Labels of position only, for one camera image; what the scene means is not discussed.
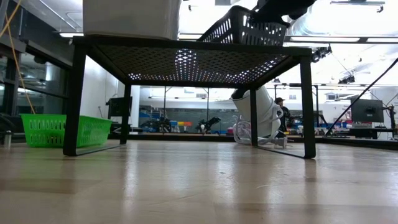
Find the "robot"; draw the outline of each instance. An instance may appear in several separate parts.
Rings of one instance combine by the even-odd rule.
[[[209,121],[205,121],[204,119],[200,120],[198,126],[195,127],[198,130],[198,133],[211,133],[211,127],[214,124],[217,124],[221,121],[220,118],[214,117],[211,118]]]
[[[257,133],[259,145],[272,143],[286,148],[287,138],[276,136],[279,132],[280,118],[283,116],[282,108],[274,103],[269,96],[267,89],[262,86],[257,92]],[[240,144],[251,143],[251,125],[250,125],[250,91],[235,90],[232,94],[233,100],[241,116],[235,116],[236,124],[233,126],[234,139]]]

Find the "wooden floor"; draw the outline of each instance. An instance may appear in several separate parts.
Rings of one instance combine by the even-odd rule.
[[[15,145],[0,149],[0,223],[398,223],[397,152],[317,148],[306,161],[235,143],[76,158]]]

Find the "black table frame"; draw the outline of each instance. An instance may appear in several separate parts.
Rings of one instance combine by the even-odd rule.
[[[67,122],[65,126],[65,140],[63,154],[66,156],[79,156],[90,152],[102,151],[107,147],[92,149],[90,152],[79,153],[76,149],[78,136],[78,123],[80,115],[81,94],[83,90],[83,78],[85,72],[86,56],[92,58],[101,65],[110,74],[125,84],[124,89],[124,114],[122,117],[122,131],[120,145],[127,143],[128,119],[129,119],[129,99],[131,96],[131,85],[152,85],[152,86],[188,86],[203,88],[247,88],[251,94],[251,133],[252,146],[268,151],[274,151],[304,159],[314,158],[316,156],[315,134],[313,123],[313,100],[312,100],[312,81],[311,81],[311,49],[298,47],[271,47],[257,45],[239,45],[239,44],[216,44],[203,42],[186,42],[174,40],[156,40],[156,39],[137,39],[130,37],[109,37],[109,36],[86,36],[74,37],[75,52],[73,56],[73,68],[68,76],[68,108]],[[225,52],[244,52],[244,53],[262,53],[262,54],[281,54],[287,57],[278,65],[269,70],[266,74],[251,83],[203,83],[203,82],[163,82],[128,79],[115,63],[98,47],[99,45],[124,46],[124,47],[155,47],[161,49],[198,49],[198,50],[220,50]],[[288,71],[296,65],[300,65],[300,76],[302,84],[302,103],[303,103],[303,126],[304,126],[304,155],[291,154],[283,150],[272,150],[258,145],[257,141],[257,106],[256,90],[274,78]]]

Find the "black floor edge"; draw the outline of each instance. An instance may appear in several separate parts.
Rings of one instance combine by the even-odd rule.
[[[119,140],[120,135],[109,135],[108,139]],[[127,140],[235,142],[233,136],[173,136],[151,134],[130,134]]]
[[[370,139],[317,138],[316,143],[338,144],[343,146],[366,147],[373,149],[398,150],[398,141],[378,141]]]

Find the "black cable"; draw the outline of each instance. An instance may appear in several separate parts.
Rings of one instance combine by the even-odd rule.
[[[381,74],[379,76],[379,78],[377,78],[376,80],[374,80],[353,102],[352,104],[350,104],[347,109],[344,110],[344,112],[336,119],[336,121],[330,126],[330,128],[328,129],[328,131],[326,132],[326,136],[329,135],[331,133],[331,130],[333,129],[333,127],[336,125],[336,123],[344,116],[344,114],[347,113],[347,111],[349,111],[349,109],[351,109],[351,107],[375,84],[377,83],[389,70],[391,70],[396,63],[398,62],[398,58],[394,60],[394,62],[390,65],[390,67],[387,68],[387,70]]]
[[[337,60],[337,62],[348,72],[350,75],[353,75],[348,69],[337,59],[337,57],[332,53],[332,56]]]
[[[372,95],[372,96],[374,96],[377,100],[380,100],[377,96],[375,96],[371,91],[369,91],[369,93]],[[380,100],[381,101],[381,103],[385,106],[385,107],[387,107],[387,105],[385,104],[385,103],[383,103],[383,101],[382,100]],[[389,118],[391,118],[390,117],[390,114],[388,113],[388,111],[386,111],[386,110],[383,110],[384,112],[383,113],[386,113],[387,114],[387,116],[389,117]]]
[[[388,105],[389,103],[391,103],[391,101],[394,100],[394,98],[397,97],[397,96],[398,96],[398,93],[397,93],[390,101],[388,101],[387,105]]]

